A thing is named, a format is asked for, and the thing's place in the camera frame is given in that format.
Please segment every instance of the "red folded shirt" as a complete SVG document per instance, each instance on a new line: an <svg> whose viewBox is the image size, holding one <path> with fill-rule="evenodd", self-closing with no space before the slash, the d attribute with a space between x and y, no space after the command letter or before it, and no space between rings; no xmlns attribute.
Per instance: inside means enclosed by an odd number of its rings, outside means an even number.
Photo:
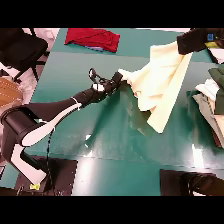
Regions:
<svg viewBox="0 0 224 224"><path fill-rule="evenodd" d="M104 50L116 52L119 40L119 34L103 29L68 28L65 44L74 43L88 47L102 47Z"/></svg>

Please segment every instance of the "black cable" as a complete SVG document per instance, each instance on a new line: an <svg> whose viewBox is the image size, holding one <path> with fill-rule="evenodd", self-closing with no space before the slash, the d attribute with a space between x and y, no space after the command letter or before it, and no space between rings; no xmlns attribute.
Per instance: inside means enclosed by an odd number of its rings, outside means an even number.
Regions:
<svg viewBox="0 0 224 224"><path fill-rule="evenodd" d="M47 169L48 169L48 174L49 174L50 181L51 181L51 187L52 187L52 189L53 189L54 196L56 196L56 194L55 194L54 184L53 184L53 181L52 181L51 171L50 171L50 169L49 169L49 163L48 163L49 151L50 151L50 144L51 144L51 137L52 137L52 135L53 135L53 132L54 132L54 129L51 131L51 133L50 133L50 135L49 135L49 138L48 138L48 143L47 143Z"/></svg>

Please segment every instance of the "green table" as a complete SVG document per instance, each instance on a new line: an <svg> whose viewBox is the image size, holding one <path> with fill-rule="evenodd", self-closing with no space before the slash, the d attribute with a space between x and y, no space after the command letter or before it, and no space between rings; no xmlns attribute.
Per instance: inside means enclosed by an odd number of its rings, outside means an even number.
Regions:
<svg viewBox="0 0 224 224"><path fill-rule="evenodd" d="M151 45L170 43L178 35L111 30L122 37L116 54L65 46L66 30L61 29L32 102L59 101L89 88L91 67L107 78L118 68L140 69L149 61ZM160 195L160 169L209 169L224 179L224 150L215 146L210 127L190 92L209 78L208 69L212 67L216 65L209 63L206 52L193 54L163 134L146 124L149 115L139 111L137 99L127 85L111 98L75 112L60 123L52 137L50 156L78 160L73 195ZM26 151L45 156L46 146L47 137ZM18 172L8 165L0 185L13 188L17 176Z"/></svg>

